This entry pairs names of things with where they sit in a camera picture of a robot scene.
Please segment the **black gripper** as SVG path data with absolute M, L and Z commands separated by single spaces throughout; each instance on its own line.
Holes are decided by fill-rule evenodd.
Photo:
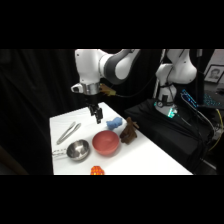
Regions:
M 86 95 L 85 99 L 86 99 L 86 104 L 89 107 L 91 116 L 95 115 L 95 107 L 98 106 L 99 95 L 98 94 L 96 94 L 96 95 Z M 96 111 L 97 124 L 100 124 L 102 119 L 103 119 L 102 109 L 98 108 L 97 111 Z

